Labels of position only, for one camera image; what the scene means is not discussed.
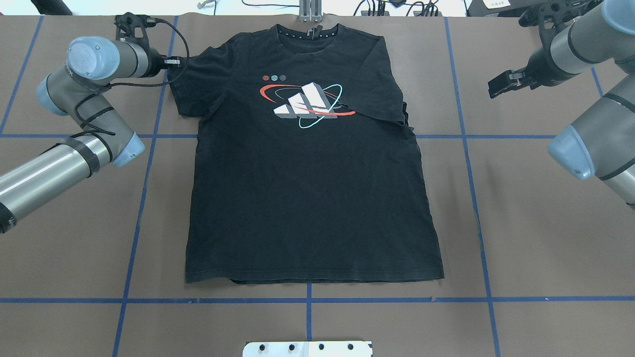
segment folded sleeve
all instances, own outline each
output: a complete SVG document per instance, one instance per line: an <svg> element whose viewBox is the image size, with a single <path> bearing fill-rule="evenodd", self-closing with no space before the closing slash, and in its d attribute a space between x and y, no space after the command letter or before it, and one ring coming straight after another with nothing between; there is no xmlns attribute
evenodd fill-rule
<svg viewBox="0 0 635 357"><path fill-rule="evenodd" d="M168 70L170 89L178 113L198 117L219 100L232 80L241 36L234 36L218 48L209 47L200 55L190 57L187 67Z"/></svg>
<svg viewBox="0 0 635 357"><path fill-rule="evenodd" d="M349 78L342 103L374 119L405 125L403 93L392 76L386 42L378 37L368 56Z"/></svg>

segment black t-shirt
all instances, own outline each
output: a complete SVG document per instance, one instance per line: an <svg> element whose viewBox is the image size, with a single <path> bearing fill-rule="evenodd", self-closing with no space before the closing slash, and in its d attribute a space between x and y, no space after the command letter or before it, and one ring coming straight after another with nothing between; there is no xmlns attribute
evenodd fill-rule
<svg viewBox="0 0 635 357"><path fill-rule="evenodd" d="M179 113L203 117L186 282L443 278L384 39L343 25L313 37L238 34L170 84Z"/></svg>

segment light blue cap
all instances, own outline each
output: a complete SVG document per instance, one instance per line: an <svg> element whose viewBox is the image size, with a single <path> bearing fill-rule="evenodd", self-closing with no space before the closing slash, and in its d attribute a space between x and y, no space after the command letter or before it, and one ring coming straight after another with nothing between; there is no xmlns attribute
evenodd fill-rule
<svg viewBox="0 0 635 357"><path fill-rule="evenodd" d="M547 148L549 154L564 168L580 180L595 175L595 166L586 145L578 131L568 125L551 140Z"/></svg>
<svg viewBox="0 0 635 357"><path fill-rule="evenodd" d="M69 46L69 66L88 79L110 77L119 68L119 50L112 41L100 36L74 39Z"/></svg>
<svg viewBox="0 0 635 357"><path fill-rule="evenodd" d="M47 108L48 110L53 112L53 114L59 116L68 115L68 113L58 108L57 105L55 105L55 103L53 102L53 99L51 99L51 95L48 93L48 88L46 87L47 80L48 76L46 76L46 78L44 78L44 80L40 82L39 86L37 86L37 99L40 101L44 108Z"/></svg>
<svg viewBox="0 0 635 357"><path fill-rule="evenodd" d="M132 137L128 142L128 145L121 151L121 154L117 156L115 160L112 160L112 163L115 164L116 167L122 167L125 164L129 163L137 157L137 155L141 154L145 150L145 145L137 136L137 133L132 133Z"/></svg>
<svg viewBox="0 0 635 357"><path fill-rule="evenodd" d="M605 0L602 16L614 29L635 36L635 0Z"/></svg>

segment graphic print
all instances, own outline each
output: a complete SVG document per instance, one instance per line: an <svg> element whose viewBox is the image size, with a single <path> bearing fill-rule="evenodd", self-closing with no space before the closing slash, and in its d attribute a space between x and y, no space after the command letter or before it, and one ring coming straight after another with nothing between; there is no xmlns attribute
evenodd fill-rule
<svg viewBox="0 0 635 357"><path fill-rule="evenodd" d="M326 91L334 87L340 89L340 93L338 95ZM283 119L298 118L298 126L301 129L308 129L325 118L335 119L340 116L355 114L354 111L334 111L335 109L340 109L342 107L341 105L337 105L340 101L340 97L342 96L342 86L339 84L333 84L324 89L315 82L311 82L304 86L294 86L291 84L269 84L260 89L260 94L265 99L270 102L277 103L267 95L267 91L269 90L271 90L273 95L277 98L285 100L288 103L276 107L274 109L274 114ZM294 91L295 94L290 97L284 97L281 94L285 91ZM333 103L329 101L328 97L333 99ZM305 120L305 124L309 119L312 119L312 123L308 126L304 126L302 125L303 119Z"/></svg>

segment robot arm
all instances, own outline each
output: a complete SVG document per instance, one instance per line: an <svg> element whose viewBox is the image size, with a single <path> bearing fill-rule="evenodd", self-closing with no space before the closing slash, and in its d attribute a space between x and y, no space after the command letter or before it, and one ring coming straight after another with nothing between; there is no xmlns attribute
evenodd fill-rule
<svg viewBox="0 0 635 357"><path fill-rule="evenodd" d="M102 93L115 78L152 77L180 65L178 58L164 57L148 44L145 28L158 20L164 21L127 13L115 19L118 41L96 36L73 40L66 64L37 87L45 108L70 115L84 131L0 176L1 233L101 167L111 162L121 167L145 150ZM134 36L136 27L143 37Z"/></svg>
<svg viewBox="0 0 635 357"><path fill-rule="evenodd" d="M556 136L549 154L579 179L597 176L635 210L635 0L605 0L566 26L580 3L552 0L540 6L543 47L525 68L492 79L490 97L556 86L614 59L627 77Z"/></svg>

